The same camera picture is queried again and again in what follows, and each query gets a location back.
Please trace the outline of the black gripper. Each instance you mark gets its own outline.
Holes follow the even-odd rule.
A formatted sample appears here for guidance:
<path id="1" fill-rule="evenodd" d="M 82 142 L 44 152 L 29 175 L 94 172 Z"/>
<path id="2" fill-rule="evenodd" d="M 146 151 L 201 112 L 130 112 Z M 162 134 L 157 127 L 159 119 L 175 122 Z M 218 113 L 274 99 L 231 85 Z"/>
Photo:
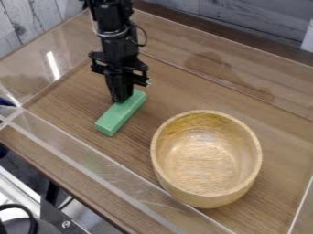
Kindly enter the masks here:
<path id="1" fill-rule="evenodd" d="M 106 76 L 107 88 L 114 102 L 126 102 L 134 94 L 134 85 L 150 85 L 149 66 L 139 60 L 135 30 L 98 31 L 102 50 L 92 51 L 92 71 Z"/>

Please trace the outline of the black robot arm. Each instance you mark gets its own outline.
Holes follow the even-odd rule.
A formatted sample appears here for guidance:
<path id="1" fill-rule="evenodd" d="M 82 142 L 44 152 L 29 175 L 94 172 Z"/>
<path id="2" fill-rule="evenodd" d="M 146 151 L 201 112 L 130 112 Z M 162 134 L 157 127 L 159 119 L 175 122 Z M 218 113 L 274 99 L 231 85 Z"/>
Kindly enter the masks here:
<path id="1" fill-rule="evenodd" d="M 114 102 L 123 103 L 134 95 L 134 86 L 150 85 L 149 65 L 138 58 L 139 43 L 136 30 L 143 30 L 131 20 L 132 0 L 86 0 L 96 23 L 102 50 L 91 51 L 92 72 L 106 77 Z"/>

